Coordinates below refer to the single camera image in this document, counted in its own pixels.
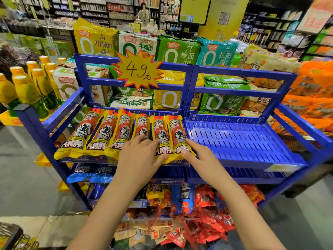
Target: starburst price sign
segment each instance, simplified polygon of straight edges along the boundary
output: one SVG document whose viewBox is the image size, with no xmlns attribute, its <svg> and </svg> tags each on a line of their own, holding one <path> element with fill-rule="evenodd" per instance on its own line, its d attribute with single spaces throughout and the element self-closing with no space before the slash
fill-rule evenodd
<svg viewBox="0 0 333 250">
<path fill-rule="evenodd" d="M 155 55 L 144 56 L 142 50 L 137 55 L 134 55 L 129 50 L 126 50 L 126 55 L 117 53 L 120 63 L 115 63 L 115 68 L 121 74 L 118 80 L 126 80 L 125 87 L 135 85 L 136 89 L 144 87 L 149 89 L 150 85 L 158 88 L 156 80 L 162 78 L 161 73 L 157 68 L 163 61 L 153 61 Z"/>
</svg>

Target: hand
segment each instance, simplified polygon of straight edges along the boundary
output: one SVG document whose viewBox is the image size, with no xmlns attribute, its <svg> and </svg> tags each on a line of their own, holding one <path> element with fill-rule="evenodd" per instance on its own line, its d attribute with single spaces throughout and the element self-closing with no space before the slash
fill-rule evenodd
<svg viewBox="0 0 333 250">
<path fill-rule="evenodd" d="M 181 154 L 190 164 L 192 164 L 200 177 L 216 189 L 221 183 L 223 175 L 227 173 L 226 170 L 208 147 L 202 146 L 187 138 L 186 142 L 197 151 L 200 159 L 197 159 L 193 154 L 186 150 L 182 150 Z"/>
<path fill-rule="evenodd" d="M 136 136 L 123 145 L 119 156 L 117 170 L 114 180 L 130 184 L 132 188 L 139 191 L 162 165 L 167 154 L 160 155 L 154 161 L 156 147 L 159 139 L 142 141 L 144 135 Z"/>
</svg>

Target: blue display rack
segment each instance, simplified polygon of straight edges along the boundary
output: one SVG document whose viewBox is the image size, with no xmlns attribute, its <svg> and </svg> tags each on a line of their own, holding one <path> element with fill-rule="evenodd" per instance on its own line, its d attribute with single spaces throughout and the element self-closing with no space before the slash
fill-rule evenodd
<svg viewBox="0 0 333 250">
<path fill-rule="evenodd" d="M 88 209 L 96 203 L 98 193 L 101 193 L 100 184 L 95 184 L 89 195 L 85 195 L 77 183 L 69 184 L 67 177 L 72 173 L 64 163 L 66 160 L 55 160 L 53 158 L 57 148 L 54 145 L 56 139 L 65 130 L 68 124 L 76 116 L 84 104 L 90 107 L 111 109 L 118 108 L 102 107 L 93 101 L 90 85 L 107 85 L 123 87 L 125 81 L 102 78 L 89 78 L 85 63 L 96 63 L 110 65 L 119 62 L 118 58 L 92 56 L 84 54 L 74 55 L 78 82 L 82 85 L 68 100 L 64 102 L 45 122 L 41 123 L 37 114 L 29 105 L 19 105 L 15 108 L 20 121 L 26 127 L 32 138 L 38 144 L 42 152 L 49 159 L 62 180 L 66 183 L 76 198 L 80 199 Z M 152 110 L 129 110 L 135 113 L 146 113 L 151 115 L 178 115 L 184 116 L 183 124 L 186 134 L 192 140 L 210 147 L 216 157 L 220 160 L 227 172 L 239 184 L 275 184 L 275 188 L 265 195 L 264 205 L 272 197 L 289 188 L 297 180 L 311 171 L 316 165 L 323 163 L 333 154 L 333 142 L 321 131 L 315 129 L 304 119 L 295 114 L 281 100 L 287 93 L 290 85 L 296 78 L 295 74 L 283 72 L 255 71 L 232 68 L 206 67 L 198 65 L 186 65 L 164 62 L 161 70 L 175 70 L 186 72 L 184 85 L 159 84 L 161 90 L 181 91 L 181 103 L 178 110 L 152 111 Z M 196 87 L 199 73 L 231 75 L 241 77 L 257 77 L 267 79 L 284 80 L 277 92 L 233 90 L 208 87 Z M 190 110 L 194 93 L 210 93 L 219 95 L 256 96 L 271 98 L 260 117 L 237 117 L 202 115 L 197 111 Z M 274 113 L 279 109 L 285 116 L 289 117 L 300 128 L 322 145 L 318 150 L 291 126 Z M 266 123 L 267 118 L 272 115 L 289 133 L 302 143 L 311 153 L 309 161 L 305 162 L 299 155 L 293 154 L 282 142 L 272 128 Z M 81 157 L 69 159 L 76 163 L 106 163 L 105 156 Z M 152 178 L 152 183 L 182 184 L 184 180 L 188 183 L 203 183 L 193 167 L 187 163 L 162 166 Z"/>
</svg>

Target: person's right hand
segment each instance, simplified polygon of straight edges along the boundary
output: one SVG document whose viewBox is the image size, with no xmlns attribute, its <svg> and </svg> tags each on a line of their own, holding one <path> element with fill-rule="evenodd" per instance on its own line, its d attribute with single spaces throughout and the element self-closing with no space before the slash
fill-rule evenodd
<svg viewBox="0 0 333 250">
<path fill-rule="evenodd" d="M 183 150 L 181 154 L 190 164 L 192 164 L 200 177 L 216 189 L 223 180 L 223 174 L 226 173 L 225 169 L 208 147 L 202 146 L 187 138 L 186 142 L 197 151 L 200 159 L 197 159 L 193 154 L 186 150 Z"/>
</svg>

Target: person's left hand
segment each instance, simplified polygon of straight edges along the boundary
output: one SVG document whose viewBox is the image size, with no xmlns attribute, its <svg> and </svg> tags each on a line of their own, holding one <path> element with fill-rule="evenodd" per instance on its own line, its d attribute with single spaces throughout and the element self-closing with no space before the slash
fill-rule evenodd
<svg viewBox="0 0 333 250">
<path fill-rule="evenodd" d="M 142 141 L 143 138 L 144 135 L 136 136 L 123 145 L 113 178 L 113 181 L 130 184 L 137 191 L 148 183 L 168 156 L 167 154 L 160 155 L 154 161 L 159 139 Z"/>
</svg>

